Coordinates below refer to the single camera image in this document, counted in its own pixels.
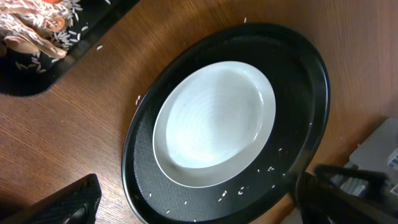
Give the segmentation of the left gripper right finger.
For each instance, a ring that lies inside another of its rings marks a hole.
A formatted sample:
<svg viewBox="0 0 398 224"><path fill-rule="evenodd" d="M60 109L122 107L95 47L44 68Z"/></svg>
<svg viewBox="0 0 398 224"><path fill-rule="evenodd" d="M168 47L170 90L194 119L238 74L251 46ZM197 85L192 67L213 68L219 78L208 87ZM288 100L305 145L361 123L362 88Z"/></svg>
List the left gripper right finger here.
<svg viewBox="0 0 398 224"><path fill-rule="evenodd" d="M365 180L368 189L362 197L350 195L328 174ZM314 175L296 175L289 194L304 223L397 223L397 209L387 203L387 175L382 172L319 165Z"/></svg>

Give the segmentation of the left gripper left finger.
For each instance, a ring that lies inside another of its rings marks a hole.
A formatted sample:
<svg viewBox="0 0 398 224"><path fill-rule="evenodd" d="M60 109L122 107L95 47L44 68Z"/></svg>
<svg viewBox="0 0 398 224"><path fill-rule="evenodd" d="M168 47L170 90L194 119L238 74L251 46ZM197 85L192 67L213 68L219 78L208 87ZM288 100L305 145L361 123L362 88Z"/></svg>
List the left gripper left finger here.
<svg viewBox="0 0 398 224"><path fill-rule="evenodd" d="M88 174L30 207L1 220L6 224L94 224L101 201L96 174Z"/></svg>

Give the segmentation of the white dinner plate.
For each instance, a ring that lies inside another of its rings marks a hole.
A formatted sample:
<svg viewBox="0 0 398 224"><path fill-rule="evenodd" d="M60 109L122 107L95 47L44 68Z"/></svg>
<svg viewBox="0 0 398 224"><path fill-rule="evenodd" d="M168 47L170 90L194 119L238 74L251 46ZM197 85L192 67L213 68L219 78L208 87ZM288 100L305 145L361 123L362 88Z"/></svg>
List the white dinner plate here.
<svg viewBox="0 0 398 224"><path fill-rule="evenodd" d="M178 185L216 186L255 160L275 116L272 85L259 69L237 61L207 65L179 83L159 110L156 163Z"/></svg>

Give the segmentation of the rice and food scraps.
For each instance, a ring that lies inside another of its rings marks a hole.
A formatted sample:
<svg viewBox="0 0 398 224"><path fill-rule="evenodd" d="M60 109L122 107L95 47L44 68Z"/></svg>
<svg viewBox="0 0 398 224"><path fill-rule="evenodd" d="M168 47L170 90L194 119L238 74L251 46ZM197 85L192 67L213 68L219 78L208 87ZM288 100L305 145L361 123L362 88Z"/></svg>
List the rice and food scraps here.
<svg viewBox="0 0 398 224"><path fill-rule="evenodd" d="M78 27L82 14L80 0L1 1L1 59L8 57L23 72L46 72L44 62L64 59L88 30L87 22Z"/></svg>

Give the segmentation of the orange carrot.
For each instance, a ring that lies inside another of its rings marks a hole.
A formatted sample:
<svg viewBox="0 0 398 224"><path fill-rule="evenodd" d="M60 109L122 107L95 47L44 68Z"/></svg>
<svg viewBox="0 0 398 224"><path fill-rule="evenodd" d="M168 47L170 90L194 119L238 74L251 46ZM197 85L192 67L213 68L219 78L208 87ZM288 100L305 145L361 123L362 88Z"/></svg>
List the orange carrot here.
<svg viewBox="0 0 398 224"><path fill-rule="evenodd" d="M43 2L49 3L49 4L59 4L63 0L42 0Z"/></svg>

